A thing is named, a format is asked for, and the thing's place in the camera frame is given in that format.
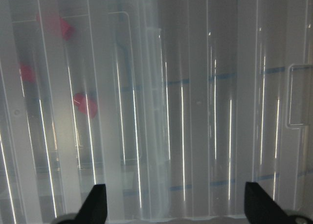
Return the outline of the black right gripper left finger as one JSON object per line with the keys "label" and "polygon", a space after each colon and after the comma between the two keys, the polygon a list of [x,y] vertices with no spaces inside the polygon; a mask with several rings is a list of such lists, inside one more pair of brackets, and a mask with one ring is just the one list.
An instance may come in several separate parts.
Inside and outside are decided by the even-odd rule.
{"label": "black right gripper left finger", "polygon": [[76,215],[77,224],[104,224],[108,216],[105,184],[95,184]]}

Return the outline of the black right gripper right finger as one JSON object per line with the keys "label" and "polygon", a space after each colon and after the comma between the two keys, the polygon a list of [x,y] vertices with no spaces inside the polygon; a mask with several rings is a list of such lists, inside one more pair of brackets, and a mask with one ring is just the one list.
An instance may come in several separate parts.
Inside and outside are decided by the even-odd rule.
{"label": "black right gripper right finger", "polygon": [[288,215],[256,182],[246,182],[244,213],[250,224],[288,224]]}

